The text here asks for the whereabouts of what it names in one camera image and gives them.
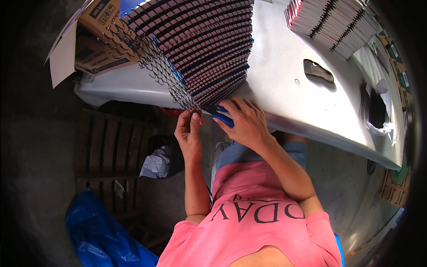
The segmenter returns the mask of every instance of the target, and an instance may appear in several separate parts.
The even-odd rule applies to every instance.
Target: blue pliers
[[[218,113],[218,111],[228,113],[228,110],[225,109],[223,106],[218,106],[218,105],[209,106],[209,107],[206,107],[205,110],[209,112],[212,115],[212,117],[222,120],[225,124],[227,124],[230,127],[234,127],[233,119],[231,119],[230,117],[227,117],[222,113]]]

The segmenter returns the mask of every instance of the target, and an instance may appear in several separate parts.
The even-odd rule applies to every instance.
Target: table surface
[[[369,48],[347,62],[306,36],[291,32],[284,10],[288,0],[269,3],[256,0],[252,18],[255,40],[248,59],[247,82],[234,94],[256,101],[266,112],[270,128],[290,132],[353,152],[387,168],[399,169],[403,158],[404,124],[400,95],[391,75],[380,66]],[[386,55],[383,46],[379,49]],[[310,59],[329,70],[334,84],[304,74],[303,60]],[[392,97],[392,118],[397,141],[368,131],[358,118],[362,79],[384,78]],[[149,76],[147,69],[131,65],[95,77],[75,90],[85,102],[100,106],[110,100],[130,101],[169,108],[167,87]]]

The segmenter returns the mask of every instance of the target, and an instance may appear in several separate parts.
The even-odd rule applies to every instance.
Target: right hand
[[[234,121],[234,127],[230,127],[216,118],[213,120],[226,132],[230,139],[255,152],[270,142],[276,141],[267,129],[264,111],[256,103],[235,96],[232,100],[221,101],[219,105],[228,110]]]

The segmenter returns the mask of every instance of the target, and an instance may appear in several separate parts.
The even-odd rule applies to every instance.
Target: spiral binding
[[[120,59],[125,57],[132,60],[138,57],[141,69],[146,68],[150,77],[155,79],[160,85],[167,85],[173,102],[178,103],[182,109],[200,110],[200,107],[187,93],[184,84],[178,79],[177,73],[171,67],[172,65],[165,58],[153,41],[149,40],[144,34],[137,35],[134,30],[124,23],[121,19],[116,20],[112,27],[102,33],[107,41],[102,46],[108,46],[112,57]]]

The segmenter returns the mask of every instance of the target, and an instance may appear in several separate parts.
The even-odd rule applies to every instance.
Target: blue tarp
[[[86,267],[154,267],[158,257],[140,245],[87,188],[68,210],[71,243]]]

